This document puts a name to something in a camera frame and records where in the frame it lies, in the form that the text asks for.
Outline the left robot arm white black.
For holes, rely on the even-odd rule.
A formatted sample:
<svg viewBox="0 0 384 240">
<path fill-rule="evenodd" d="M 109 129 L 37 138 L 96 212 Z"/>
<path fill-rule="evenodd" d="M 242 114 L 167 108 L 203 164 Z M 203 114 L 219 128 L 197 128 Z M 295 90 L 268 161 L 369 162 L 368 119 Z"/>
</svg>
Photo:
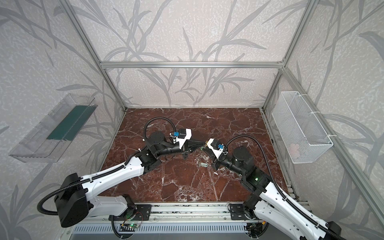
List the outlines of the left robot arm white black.
<svg viewBox="0 0 384 240">
<path fill-rule="evenodd" d="M 100 194 L 126 180 L 145 175 L 162 161 L 162 156 L 180 154 L 183 158 L 206 143 L 192 139 L 190 129 L 180 129 L 168 142 L 162 132 L 152 133 L 145 147 L 121 164 L 98 173 L 79 177 L 67 176 L 62 191 L 54 195 L 61 226 L 71 227 L 85 218 L 102 215 L 120 216 L 133 206 L 129 197 L 101 197 Z"/>
</svg>

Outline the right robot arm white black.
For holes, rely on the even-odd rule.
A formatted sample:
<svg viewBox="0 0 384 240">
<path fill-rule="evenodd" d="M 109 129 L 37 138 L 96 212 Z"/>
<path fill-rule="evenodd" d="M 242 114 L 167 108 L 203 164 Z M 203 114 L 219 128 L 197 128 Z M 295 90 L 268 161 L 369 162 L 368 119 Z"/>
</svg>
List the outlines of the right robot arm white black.
<svg viewBox="0 0 384 240">
<path fill-rule="evenodd" d="M 340 240 L 341 228 L 318 218 L 288 196 L 272 178 L 257 168 L 247 148 L 237 147 L 232 154 L 215 139 L 204 151 L 213 158 L 216 169 L 225 167 L 241 176 L 241 184 L 251 195 L 243 203 L 246 216 L 271 224 L 293 240 Z"/>
</svg>

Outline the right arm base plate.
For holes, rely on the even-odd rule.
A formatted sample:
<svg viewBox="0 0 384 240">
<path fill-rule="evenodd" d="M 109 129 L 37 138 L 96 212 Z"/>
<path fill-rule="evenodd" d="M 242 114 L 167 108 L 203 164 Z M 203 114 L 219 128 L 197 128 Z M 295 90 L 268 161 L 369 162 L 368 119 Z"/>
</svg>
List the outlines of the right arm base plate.
<svg viewBox="0 0 384 240">
<path fill-rule="evenodd" d="M 228 204 L 228 211 L 233 221 L 259 221 L 254 214 L 247 215 L 244 210 L 243 204 Z"/>
</svg>

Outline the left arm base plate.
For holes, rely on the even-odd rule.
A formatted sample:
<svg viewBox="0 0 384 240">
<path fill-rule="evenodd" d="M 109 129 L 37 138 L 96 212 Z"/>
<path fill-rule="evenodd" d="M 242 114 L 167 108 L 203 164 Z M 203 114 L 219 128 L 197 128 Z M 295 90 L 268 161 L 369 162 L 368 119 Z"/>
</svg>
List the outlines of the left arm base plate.
<svg viewBox="0 0 384 240">
<path fill-rule="evenodd" d="M 148 221 L 151 215 L 151 210 L 152 205 L 147 204 L 129 206 L 120 217 L 126 221 Z"/>
</svg>

